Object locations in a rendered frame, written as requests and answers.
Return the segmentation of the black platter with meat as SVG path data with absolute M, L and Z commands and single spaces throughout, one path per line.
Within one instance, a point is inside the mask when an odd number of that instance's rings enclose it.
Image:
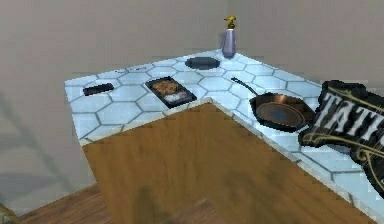
M 191 91 L 169 76 L 148 81 L 145 85 L 169 109 L 190 103 L 197 99 Z

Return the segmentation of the wooden counter with tiled top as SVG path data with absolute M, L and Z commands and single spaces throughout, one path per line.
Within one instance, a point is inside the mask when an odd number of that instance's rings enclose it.
M 178 57 L 66 82 L 75 130 L 115 224 L 159 224 L 199 199 L 227 224 L 384 224 L 384 199 L 330 147 L 260 125 L 249 100 L 314 103 L 318 84 L 239 55 L 191 69 Z M 197 99 L 169 109 L 145 85 L 172 77 Z M 85 96 L 83 89 L 114 89 Z

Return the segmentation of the black round plate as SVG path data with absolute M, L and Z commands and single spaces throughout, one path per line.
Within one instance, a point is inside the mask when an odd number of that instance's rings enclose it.
M 185 65 L 191 69 L 210 70 L 218 68 L 220 61 L 212 57 L 193 57 L 187 59 Z

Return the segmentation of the purple spray bottle gold nozzle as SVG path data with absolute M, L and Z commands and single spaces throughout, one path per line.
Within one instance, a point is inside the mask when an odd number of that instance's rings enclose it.
M 227 22 L 227 29 L 222 44 L 222 55 L 224 58 L 231 59 L 236 53 L 236 39 L 235 39 L 235 21 L 236 17 L 231 15 L 225 18 Z

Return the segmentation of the black frying pan copper inside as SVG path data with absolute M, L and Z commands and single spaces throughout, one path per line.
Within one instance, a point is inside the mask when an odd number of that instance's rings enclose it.
M 253 115 L 266 127 L 284 132 L 296 132 L 315 118 L 315 112 L 302 99 L 279 93 L 258 94 L 236 77 L 231 80 L 254 94 L 249 100 Z

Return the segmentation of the black bag with white lettering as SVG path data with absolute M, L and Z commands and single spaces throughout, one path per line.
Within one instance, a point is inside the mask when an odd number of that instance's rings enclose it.
M 350 149 L 372 187 L 384 199 L 384 97 L 363 84 L 326 81 L 315 118 L 299 134 L 302 146 L 338 145 Z

